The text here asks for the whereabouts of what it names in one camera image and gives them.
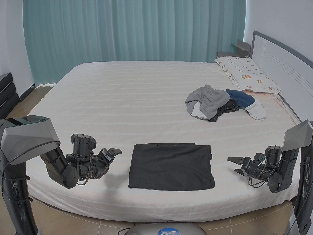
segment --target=gray cloth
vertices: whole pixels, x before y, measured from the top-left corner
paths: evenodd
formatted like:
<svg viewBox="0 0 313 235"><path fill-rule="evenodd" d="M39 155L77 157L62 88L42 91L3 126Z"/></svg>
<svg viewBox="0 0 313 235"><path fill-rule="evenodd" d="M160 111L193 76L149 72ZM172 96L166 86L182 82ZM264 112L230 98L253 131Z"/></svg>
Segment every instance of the gray cloth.
<svg viewBox="0 0 313 235"><path fill-rule="evenodd" d="M201 103L200 111L208 119L211 119L216 115L217 109L226 104L229 99L230 96L226 91L215 90L206 84L204 87L191 92L187 97L185 104L187 106L187 112L191 115L195 104L199 101Z"/></svg>

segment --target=round blue sticker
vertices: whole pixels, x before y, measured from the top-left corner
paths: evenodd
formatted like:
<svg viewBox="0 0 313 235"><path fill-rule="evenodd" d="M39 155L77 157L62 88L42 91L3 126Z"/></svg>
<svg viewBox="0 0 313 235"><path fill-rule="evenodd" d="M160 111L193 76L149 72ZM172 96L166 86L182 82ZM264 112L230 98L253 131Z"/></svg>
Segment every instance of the round blue sticker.
<svg viewBox="0 0 313 235"><path fill-rule="evenodd" d="M157 235L180 235L179 231L174 228L164 228Z"/></svg>

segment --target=floor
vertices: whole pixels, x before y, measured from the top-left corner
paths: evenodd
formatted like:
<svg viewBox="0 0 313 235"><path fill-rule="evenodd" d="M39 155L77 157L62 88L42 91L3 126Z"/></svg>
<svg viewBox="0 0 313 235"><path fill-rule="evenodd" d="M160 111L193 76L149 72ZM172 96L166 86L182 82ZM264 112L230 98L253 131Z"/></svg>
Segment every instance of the floor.
<svg viewBox="0 0 313 235"><path fill-rule="evenodd" d="M7 118L28 115L50 89L49 86L36 88L13 109ZM34 200L31 205L35 221L43 235L116 235L121 229L140 224L80 216L58 210L37 200ZM235 217L195 224L208 235L283 235L291 211L291 201L285 201L277 206ZM0 198L0 228L2 235L15 234L14 226L2 198Z"/></svg>

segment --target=bed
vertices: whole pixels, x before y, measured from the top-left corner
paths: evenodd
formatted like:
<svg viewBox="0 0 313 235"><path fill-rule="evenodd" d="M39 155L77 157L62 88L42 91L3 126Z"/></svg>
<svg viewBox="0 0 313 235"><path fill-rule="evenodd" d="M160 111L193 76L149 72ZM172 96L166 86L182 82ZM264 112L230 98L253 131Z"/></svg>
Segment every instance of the bed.
<svg viewBox="0 0 313 235"><path fill-rule="evenodd" d="M313 72L305 68L311 69L313 65L265 35L255 32L253 39L251 57L262 70L269 69L266 73L284 95L249 92L263 104L267 112L264 121L249 117L244 110L223 114L216 123L198 120L187 113L184 101L194 89L204 84L215 89L234 89L216 63L125 61L86 63L73 68L30 115L51 118L64 154L72 153L73 133L92 135L97 141L95 153L114 147L123 154L115 158L105 176L73 189L52 181L45 164L39 157L34 158L27 162L30 195L84 216L146 222L217 220L291 200L298 190L298 164L291 186L273 194L266 185L259 189L248 186L247 180L234 172L239 166L226 160L229 156L253 157L256 152L263 153L268 145L282 145L287 129L312 117L309 111L301 112L294 107L299 101L284 93L284 80L281 82L276 76L289 54L291 60L299 59L299 66L293 67L297 74L308 72L305 81L313 81ZM275 62L267 57L269 46ZM289 54L281 55L281 49ZM296 79L291 82L289 86L299 83ZM298 89L312 98L312 86ZM137 143L211 145L215 187L185 192L129 189L128 173Z"/></svg>

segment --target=pillow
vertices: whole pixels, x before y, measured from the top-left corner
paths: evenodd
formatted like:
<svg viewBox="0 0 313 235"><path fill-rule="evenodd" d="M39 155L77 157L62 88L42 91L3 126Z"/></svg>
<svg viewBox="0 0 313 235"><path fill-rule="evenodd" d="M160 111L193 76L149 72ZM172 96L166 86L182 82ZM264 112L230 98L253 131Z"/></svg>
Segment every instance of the pillow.
<svg viewBox="0 0 313 235"><path fill-rule="evenodd" d="M225 71L238 91L278 94L280 88L250 57L220 57L214 60Z"/></svg>

